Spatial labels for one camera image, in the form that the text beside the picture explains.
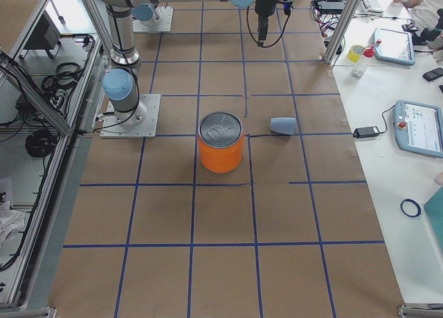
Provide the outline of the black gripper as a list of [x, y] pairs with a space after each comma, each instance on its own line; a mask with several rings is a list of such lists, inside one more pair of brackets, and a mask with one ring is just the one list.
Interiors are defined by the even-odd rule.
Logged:
[[258, 46], [264, 46], [268, 33], [268, 17], [274, 14], [278, 2], [279, 0], [255, 0], [255, 13], [258, 15]]

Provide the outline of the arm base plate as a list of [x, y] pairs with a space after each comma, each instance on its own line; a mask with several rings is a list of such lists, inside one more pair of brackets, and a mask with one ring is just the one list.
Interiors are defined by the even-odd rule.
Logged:
[[169, 33], [172, 28], [174, 8], [146, 4], [133, 9], [133, 30], [135, 33]]
[[154, 138], [160, 104], [160, 94], [141, 94], [135, 113], [124, 114], [116, 112], [109, 101], [107, 111], [113, 114], [105, 117], [103, 122], [105, 128], [101, 129], [100, 137], [104, 139]]

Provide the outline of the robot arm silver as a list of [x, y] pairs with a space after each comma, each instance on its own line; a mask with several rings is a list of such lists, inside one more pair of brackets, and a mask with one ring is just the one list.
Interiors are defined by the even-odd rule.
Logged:
[[141, 22], [158, 22], [163, 18], [163, 9], [157, 4], [141, 3], [132, 9], [132, 16]]
[[257, 40], [255, 43], [264, 48], [266, 41], [269, 17], [274, 14], [276, 6], [281, 0], [100, 0], [105, 4], [109, 20], [111, 49], [109, 55], [112, 62], [120, 67], [135, 67], [139, 62], [139, 52], [134, 45], [133, 9], [144, 3], [156, 5], [159, 3], [175, 2], [204, 2], [218, 1], [231, 2], [238, 8], [247, 8], [255, 4], [255, 13], [258, 16]]

